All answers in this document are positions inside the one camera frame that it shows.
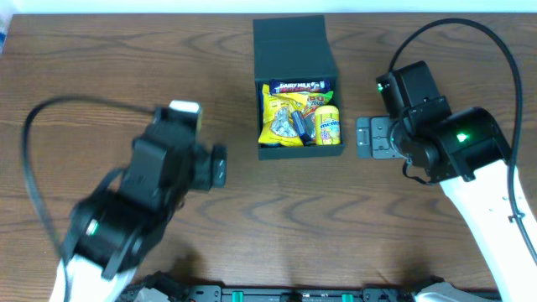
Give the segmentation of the yellow candy bottle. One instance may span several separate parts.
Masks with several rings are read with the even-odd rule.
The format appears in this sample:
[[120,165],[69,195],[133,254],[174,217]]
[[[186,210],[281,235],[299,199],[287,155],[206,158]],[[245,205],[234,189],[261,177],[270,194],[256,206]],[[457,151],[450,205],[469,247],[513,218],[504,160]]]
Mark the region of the yellow candy bottle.
[[325,105],[315,110],[315,143],[317,145],[341,143],[341,126],[337,107]]

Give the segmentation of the green Haribo gummy bag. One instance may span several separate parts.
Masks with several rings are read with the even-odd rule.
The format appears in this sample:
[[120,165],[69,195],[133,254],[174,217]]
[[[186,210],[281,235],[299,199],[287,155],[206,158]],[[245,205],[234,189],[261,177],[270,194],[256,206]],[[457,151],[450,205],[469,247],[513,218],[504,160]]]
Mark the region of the green Haribo gummy bag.
[[328,91],[327,93],[300,93],[299,97],[299,101],[303,105],[300,111],[305,121],[307,133],[311,138],[310,144],[315,144],[315,110],[331,101],[333,91]]

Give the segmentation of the blue Eclipse mint box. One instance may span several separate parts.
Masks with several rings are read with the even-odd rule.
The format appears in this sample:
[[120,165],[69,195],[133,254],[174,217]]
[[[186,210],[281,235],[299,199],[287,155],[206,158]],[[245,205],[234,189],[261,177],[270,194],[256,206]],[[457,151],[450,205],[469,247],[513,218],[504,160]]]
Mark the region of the blue Eclipse mint box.
[[295,131],[300,141],[306,146],[312,144],[310,129],[308,128],[305,119],[299,111],[291,113]]

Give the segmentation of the yellow snack bag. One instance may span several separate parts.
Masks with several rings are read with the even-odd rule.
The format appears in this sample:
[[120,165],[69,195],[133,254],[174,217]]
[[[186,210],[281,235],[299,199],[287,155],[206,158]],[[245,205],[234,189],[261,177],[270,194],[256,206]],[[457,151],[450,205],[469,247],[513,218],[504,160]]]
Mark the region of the yellow snack bag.
[[262,88],[263,127],[258,138],[260,144],[284,147],[299,147],[303,143],[294,128],[291,114],[302,112],[307,103],[307,95],[302,93],[271,94],[269,85]]

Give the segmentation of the Dairy Milk chocolate bar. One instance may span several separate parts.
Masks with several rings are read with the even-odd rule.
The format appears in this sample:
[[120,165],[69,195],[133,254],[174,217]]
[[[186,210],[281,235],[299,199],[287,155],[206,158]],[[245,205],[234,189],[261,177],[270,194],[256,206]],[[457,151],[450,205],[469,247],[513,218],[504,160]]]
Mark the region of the Dairy Milk chocolate bar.
[[326,93],[331,89],[329,81],[302,81],[302,82],[284,82],[270,81],[269,92],[271,94],[282,93]]

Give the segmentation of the dark green box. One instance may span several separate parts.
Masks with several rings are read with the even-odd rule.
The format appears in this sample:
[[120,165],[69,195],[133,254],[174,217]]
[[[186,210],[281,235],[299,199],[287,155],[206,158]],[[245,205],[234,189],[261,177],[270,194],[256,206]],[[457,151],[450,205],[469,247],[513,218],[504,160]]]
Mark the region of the dark green box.
[[253,50],[258,131],[263,126],[262,86],[271,80],[329,81],[334,91],[330,104],[342,109],[338,68],[323,16],[255,19]]

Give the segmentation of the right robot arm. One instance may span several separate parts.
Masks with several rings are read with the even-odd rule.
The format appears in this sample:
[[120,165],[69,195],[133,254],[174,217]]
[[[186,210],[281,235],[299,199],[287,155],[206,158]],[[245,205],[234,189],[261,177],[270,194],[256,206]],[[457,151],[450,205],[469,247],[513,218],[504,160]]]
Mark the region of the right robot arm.
[[536,218],[513,151],[493,116],[473,107],[415,107],[356,120],[360,158],[403,159],[422,168],[461,213],[504,301],[531,301],[536,285]]

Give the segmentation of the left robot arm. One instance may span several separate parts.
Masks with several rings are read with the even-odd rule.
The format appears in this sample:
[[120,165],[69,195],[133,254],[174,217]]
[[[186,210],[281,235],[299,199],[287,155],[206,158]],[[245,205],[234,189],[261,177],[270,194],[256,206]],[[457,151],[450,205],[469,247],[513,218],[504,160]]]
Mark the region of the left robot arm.
[[162,240],[184,195],[223,187],[226,177],[224,145],[134,143],[129,166],[73,208],[51,300],[114,301]]

